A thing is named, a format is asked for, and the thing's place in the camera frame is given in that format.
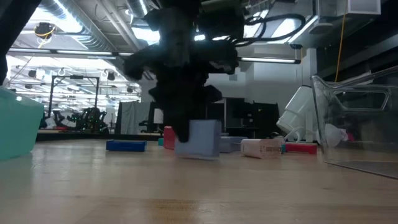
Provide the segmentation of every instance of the teal plastic bin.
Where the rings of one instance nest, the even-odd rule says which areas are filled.
[[[0,160],[33,149],[43,112],[42,104],[0,87]]]

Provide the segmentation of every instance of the blue block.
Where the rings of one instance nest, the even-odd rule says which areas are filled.
[[[145,152],[146,141],[115,141],[106,142],[106,150],[118,152]]]
[[[175,153],[181,157],[211,159],[220,155],[221,123],[218,120],[191,120],[188,142],[175,140]]]
[[[241,150],[241,141],[247,137],[222,136],[220,140],[220,152],[231,153]]]

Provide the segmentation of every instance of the red block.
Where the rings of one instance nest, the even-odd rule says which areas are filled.
[[[307,152],[311,155],[317,154],[316,144],[305,144],[305,143],[286,143],[286,152]]]
[[[164,127],[163,138],[164,138],[163,147],[165,147],[166,149],[174,150],[175,133],[171,126]]]

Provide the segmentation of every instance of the wall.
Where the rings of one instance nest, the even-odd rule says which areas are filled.
[[[310,85],[310,76],[316,73],[315,49],[308,49],[300,65],[254,63],[246,71],[247,102],[277,103],[279,113],[293,97],[300,85]]]
[[[209,74],[206,85],[213,85],[223,93],[225,98],[244,98],[246,77],[239,68],[236,69],[236,81],[230,80],[227,74]]]

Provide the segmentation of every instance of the transparent acrylic enclosure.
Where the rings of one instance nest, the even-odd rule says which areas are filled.
[[[398,179],[398,67],[312,88],[324,161]]]

